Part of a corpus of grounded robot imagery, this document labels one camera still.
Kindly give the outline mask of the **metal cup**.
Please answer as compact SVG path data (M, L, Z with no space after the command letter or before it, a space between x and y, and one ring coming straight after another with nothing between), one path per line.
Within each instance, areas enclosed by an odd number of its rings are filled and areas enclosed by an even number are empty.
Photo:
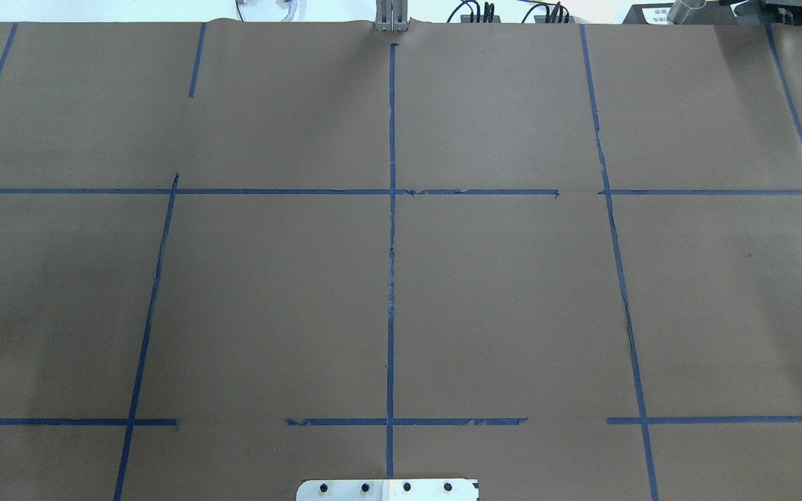
M675 25L697 24L706 5L705 0L676 0L671 4L666 19Z

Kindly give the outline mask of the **aluminium frame post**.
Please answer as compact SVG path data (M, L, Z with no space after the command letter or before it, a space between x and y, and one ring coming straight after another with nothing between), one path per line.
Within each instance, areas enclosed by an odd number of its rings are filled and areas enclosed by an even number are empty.
M408 31L410 18L407 0L376 0L375 30L380 33Z

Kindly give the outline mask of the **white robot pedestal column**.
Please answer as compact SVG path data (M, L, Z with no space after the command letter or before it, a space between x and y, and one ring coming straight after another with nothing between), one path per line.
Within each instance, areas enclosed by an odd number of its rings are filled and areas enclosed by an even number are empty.
M296 500L480 500L476 479L312 479Z

